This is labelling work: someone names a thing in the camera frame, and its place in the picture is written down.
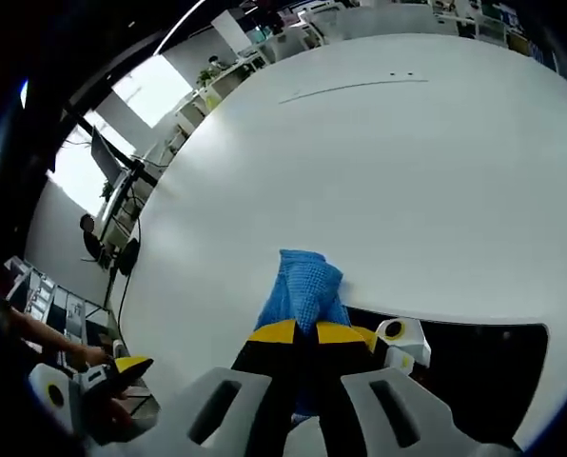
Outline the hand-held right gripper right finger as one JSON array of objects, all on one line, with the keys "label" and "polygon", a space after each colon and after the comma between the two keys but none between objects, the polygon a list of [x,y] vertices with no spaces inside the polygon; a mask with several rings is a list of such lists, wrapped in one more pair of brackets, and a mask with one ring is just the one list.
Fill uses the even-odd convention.
[{"label": "hand-held right gripper right finger", "polygon": [[326,447],[342,456],[519,456],[481,443],[451,408],[397,368],[374,368],[374,353],[352,327],[316,325],[317,395]]}]

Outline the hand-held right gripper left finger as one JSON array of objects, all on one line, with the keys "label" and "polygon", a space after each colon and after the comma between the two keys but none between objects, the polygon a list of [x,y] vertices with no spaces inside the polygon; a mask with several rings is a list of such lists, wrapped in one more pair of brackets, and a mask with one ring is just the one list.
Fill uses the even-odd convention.
[{"label": "hand-held right gripper left finger", "polygon": [[282,456],[300,390],[303,335],[296,321],[256,329],[230,368],[189,386],[186,438],[194,456]]}]

